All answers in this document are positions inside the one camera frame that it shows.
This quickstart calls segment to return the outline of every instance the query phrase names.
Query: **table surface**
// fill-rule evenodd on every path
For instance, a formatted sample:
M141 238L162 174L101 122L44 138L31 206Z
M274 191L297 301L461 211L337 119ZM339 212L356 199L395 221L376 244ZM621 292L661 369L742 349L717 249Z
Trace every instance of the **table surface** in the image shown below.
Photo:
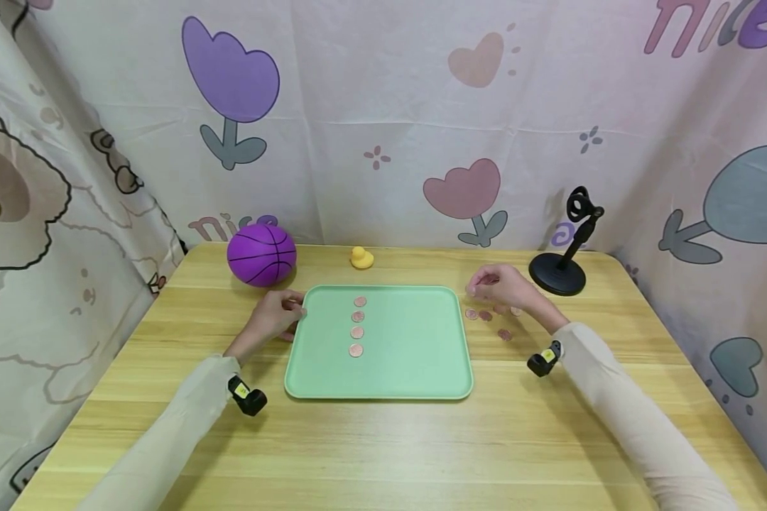
M164 410L206 356L221 353L262 295L240 284L223 243L193 249L15 510L71 510ZM461 306L470 275L504 260L528 276L533 252L377 248L355 270L346 247L299 246L287 284L446 285ZM615 259L579 253L588 285L552 297L590 325L631 377L724 480L743 510L767 510L767 475ZM465 321L474 392L462 402L297 402L283 391L290 344L244 367L269 404L255 418L229 403L197 446L163 510L655 509L636 469L562 368L525 364L550 343L533 319ZM504 342L497 330L514 334Z

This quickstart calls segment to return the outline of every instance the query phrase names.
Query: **sleeve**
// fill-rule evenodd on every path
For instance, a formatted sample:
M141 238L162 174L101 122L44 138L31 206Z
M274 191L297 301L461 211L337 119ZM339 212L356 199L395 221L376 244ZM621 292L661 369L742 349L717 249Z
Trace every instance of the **sleeve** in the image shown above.
M232 356L202 361L181 383L168 408L77 510L157 510L196 444L222 414L229 399L227 382L238 372Z
M641 470L660 510L738 510L726 486L594 330L571 323L554 339L562 344L562 366Z

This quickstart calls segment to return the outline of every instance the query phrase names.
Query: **curtain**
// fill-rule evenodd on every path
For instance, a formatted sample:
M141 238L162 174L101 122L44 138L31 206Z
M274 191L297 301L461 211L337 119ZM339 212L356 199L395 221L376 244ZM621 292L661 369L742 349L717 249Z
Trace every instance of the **curtain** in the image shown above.
M0 23L0 510L183 257L67 78Z
M488 260L565 248L587 187L586 249L767 468L767 0L4 4L191 244L259 222Z

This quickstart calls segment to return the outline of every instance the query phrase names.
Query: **black wrist device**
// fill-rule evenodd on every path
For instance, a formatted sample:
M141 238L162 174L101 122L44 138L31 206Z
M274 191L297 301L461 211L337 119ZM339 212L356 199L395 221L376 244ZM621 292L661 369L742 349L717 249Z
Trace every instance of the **black wrist device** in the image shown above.
M250 387L244 384L244 381L238 376L233 375L227 382L227 390L233 396L235 404L239 405L239 409L242 413L255 417L264 405L267 404L267 397L264 392L261 392L258 388L250 390Z
M554 341L551 343L548 349L542 351L542 353L535 353L528 359L528 369L532 370L535 375L540 378L547 376L548 373L554 369L557 361L562 356L562 344L560 341Z

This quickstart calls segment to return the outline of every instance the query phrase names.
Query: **basketball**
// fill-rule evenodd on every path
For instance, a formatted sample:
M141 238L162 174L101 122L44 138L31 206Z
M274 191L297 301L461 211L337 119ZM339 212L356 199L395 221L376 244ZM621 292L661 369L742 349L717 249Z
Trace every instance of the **basketball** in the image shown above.
M278 284L295 265L293 238L281 227L244 226L227 244L227 264L237 279L258 288Z

